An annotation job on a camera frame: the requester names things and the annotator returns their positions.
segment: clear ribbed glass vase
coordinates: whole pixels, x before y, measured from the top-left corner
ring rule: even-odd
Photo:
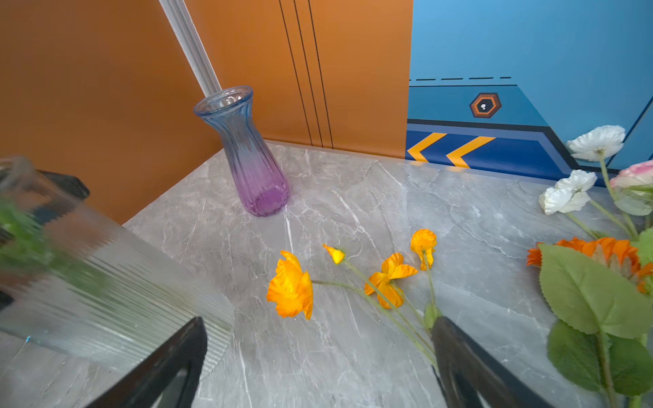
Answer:
[[[254,126],[253,95],[248,86],[224,89],[199,102],[194,112],[220,133],[240,202],[249,213],[264,217],[282,209],[289,188]]]
[[[232,338],[219,288],[35,172],[0,159],[0,330],[127,372],[194,316],[202,376]]]

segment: marble countertop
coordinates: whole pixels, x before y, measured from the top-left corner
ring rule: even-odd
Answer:
[[[313,318],[282,319],[266,292],[279,251],[312,278],[361,286],[322,243],[344,248],[368,275],[393,252],[419,265],[413,232],[438,235],[436,296],[490,354],[557,407],[601,406],[546,358],[554,316],[526,266],[536,242],[583,236],[543,215],[547,181],[327,149],[271,144],[291,184],[279,213],[244,211],[220,151],[125,224],[218,284],[236,308],[234,339],[199,386],[194,407],[444,407],[430,366],[356,294],[315,286]],[[590,192],[602,201],[602,189]],[[615,232],[594,209],[578,216]],[[421,272],[398,282],[414,304],[430,297]],[[0,337],[0,400],[8,407],[84,407],[119,378],[85,360]]]

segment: artificial flower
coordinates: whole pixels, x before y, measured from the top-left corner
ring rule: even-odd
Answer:
[[[567,143],[577,159],[599,161],[615,155],[624,147],[626,130],[621,126],[599,126]]]
[[[551,215],[556,212],[568,213],[578,211],[590,200],[590,196],[584,191],[574,193],[570,189],[549,187],[539,196],[539,205],[545,214]]]
[[[653,185],[653,160],[637,163],[621,170],[617,177],[610,180],[610,185],[614,189],[627,189],[634,185]],[[646,194],[642,191],[633,191],[633,193]]]
[[[415,252],[419,259],[422,261],[420,265],[421,270],[431,268],[433,266],[433,252],[434,248],[438,244],[438,236],[429,230],[419,230],[413,234],[413,238],[410,240],[410,249],[412,252]]]
[[[301,311],[306,320],[313,314],[313,282],[308,272],[302,273],[302,265],[290,252],[281,251],[285,258],[277,263],[277,276],[270,281],[268,302],[277,303],[281,317],[295,317]]]
[[[586,242],[574,237],[571,241],[562,240],[555,245],[572,248],[588,257],[601,262],[610,269],[620,273],[637,285],[637,290],[645,293],[644,278],[653,275],[653,262],[642,266],[637,256],[637,248],[628,240],[601,238]],[[539,248],[529,249],[527,266],[542,266],[542,251]]]
[[[327,246],[325,243],[322,246],[328,251],[328,254],[333,258],[333,262],[338,265],[345,258],[345,253],[335,248]]]
[[[574,170],[569,177],[558,180],[555,188],[571,190],[572,193],[585,193],[596,182],[596,174],[585,170]]]
[[[376,286],[376,289],[378,289],[379,292],[383,293],[383,295],[395,307],[400,307],[404,304],[404,297],[402,296],[403,293],[401,292],[401,289],[395,289],[390,282],[395,279],[401,279],[403,277],[415,275],[416,273],[417,269],[410,265],[404,264],[404,256],[402,254],[393,253],[381,265],[381,272],[377,272],[374,275],[370,276],[370,282],[372,282],[372,284]],[[366,283],[365,294],[369,296],[374,292],[374,288]],[[390,304],[388,304],[388,302],[386,302],[381,296],[377,297],[381,306],[383,306],[385,309],[391,308]]]

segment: yellow arrow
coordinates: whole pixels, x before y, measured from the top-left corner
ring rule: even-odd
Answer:
[[[427,137],[423,138],[421,142],[414,145],[412,148],[408,149],[408,153],[417,161],[423,161],[428,163],[426,157],[422,154],[422,150],[426,149],[428,146],[431,146],[433,143],[442,139],[444,136],[447,136],[446,133],[431,133]]]
[[[465,160],[463,160],[462,157],[465,156],[467,153],[480,148],[484,144],[493,141],[494,139],[496,138],[479,136],[476,139],[472,140],[471,142],[465,143],[464,145],[460,146],[458,149],[455,149],[454,151],[449,153],[447,155],[447,158],[451,160],[453,165],[456,167],[469,168],[469,166],[467,165],[467,163],[465,163]]]

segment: yellow-orange poppy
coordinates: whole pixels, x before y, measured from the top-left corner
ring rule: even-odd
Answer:
[[[624,277],[637,284],[637,290],[646,293],[643,279],[653,275],[653,263],[642,266],[637,255],[637,248],[631,246],[630,241],[601,238],[586,242],[574,237],[571,241],[562,240],[555,245],[572,248],[604,263],[613,270],[618,270]],[[526,265],[542,266],[542,251],[539,248],[528,250]]]
[[[328,254],[333,258],[333,262],[338,265],[345,258],[345,253],[336,248],[331,248],[325,243],[322,246],[328,251]]]
[[[395,306],[399,307],[404,304],[404,294],[401,292],[401,289],[395,289],[390,281],[394,279],[401,279],[403,277],[409,277],[415,275],[417,269],[410,265],[404,264],[404,256],[400,253],[393,253],[388,259],[383,261],[381,265],[381,272],[377,272],[374,275],[370,276],[370,282],[379,292]],[[374,288],[365,284],[365,294],[371,295],[375,293]],[[377,295],[379,303],[385,309],[391,309],[392,307],[388,302],[386,302],[381,296]]]
[[[290,252],[281,251],[285,258],[277,263],[277,276],[270,281],[268,302],[277,303],[281,317],[295,317],[301,311],[306,320],[313,314],[313,282],[308,272],[302,273],[302,265]]]
[[[413,234],[413,238],[410,241],[410,249],[422,261],[419,267],[421,270],[430,269],[433,266],[433,252],[435,252],[434,248],[437,244],[438,236],[429,230],[419,230]]]

